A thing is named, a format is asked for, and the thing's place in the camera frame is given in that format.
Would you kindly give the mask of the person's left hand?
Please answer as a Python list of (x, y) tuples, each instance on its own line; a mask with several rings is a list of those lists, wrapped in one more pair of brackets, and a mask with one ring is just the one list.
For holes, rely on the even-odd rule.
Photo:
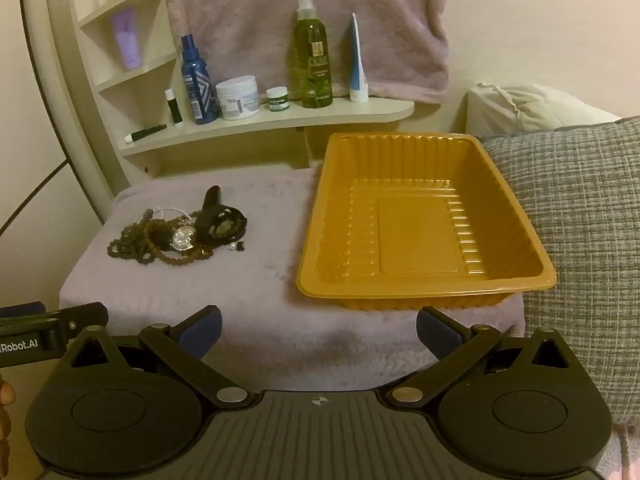
[(16, 394), (14, 388), (5, 380), (1, 381), (0, 389), (0, 445), (1, 445), (1, 474), (6, 475), (8, 470), (8, 460), (10, 447), (8, 437), (11, 432), (11, 419), (6, 410), (15, 402)]

